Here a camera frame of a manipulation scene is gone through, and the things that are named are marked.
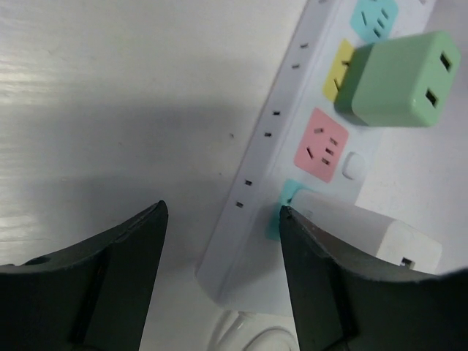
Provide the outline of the white square plug adapter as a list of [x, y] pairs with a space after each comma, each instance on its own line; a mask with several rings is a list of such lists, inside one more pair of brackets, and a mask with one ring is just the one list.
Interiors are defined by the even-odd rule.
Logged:
[[394, 265], [434, 273], [441, 259], [442, 244], [398, 219], [305, 189], [290, 206], [334, 237]]

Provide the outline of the white colourful power strip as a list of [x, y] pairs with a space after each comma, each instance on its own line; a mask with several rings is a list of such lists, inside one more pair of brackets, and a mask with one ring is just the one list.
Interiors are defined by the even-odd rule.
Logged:
[[433, 1], [308, 1], [196, 277], [224, 309], [291, 313], [279, 212], [302, 190], [354, 203], [382, 136], [334, 100], [353, 51], [422, 32]]

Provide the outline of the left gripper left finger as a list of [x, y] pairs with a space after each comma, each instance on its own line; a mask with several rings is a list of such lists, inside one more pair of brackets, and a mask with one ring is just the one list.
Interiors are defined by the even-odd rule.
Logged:
[[165, 242], [158, 202], [100, 234], [1, 267], [3, 350], [138, 350]]

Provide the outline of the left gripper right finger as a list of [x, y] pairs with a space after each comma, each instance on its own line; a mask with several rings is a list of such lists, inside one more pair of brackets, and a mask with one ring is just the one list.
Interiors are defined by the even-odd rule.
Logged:
[[289, 206], [279, 232], [301, 350], [465, 350], [467, 270], [432, 275], [373, 257]]

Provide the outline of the green plug adapter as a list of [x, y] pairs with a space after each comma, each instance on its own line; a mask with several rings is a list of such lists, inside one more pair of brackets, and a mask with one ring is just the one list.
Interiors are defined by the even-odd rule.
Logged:
[[356, 48], [334, 102], [349, 122], [365, 127], [432, 127], [461, 64], [449, 33], [432, 31]]

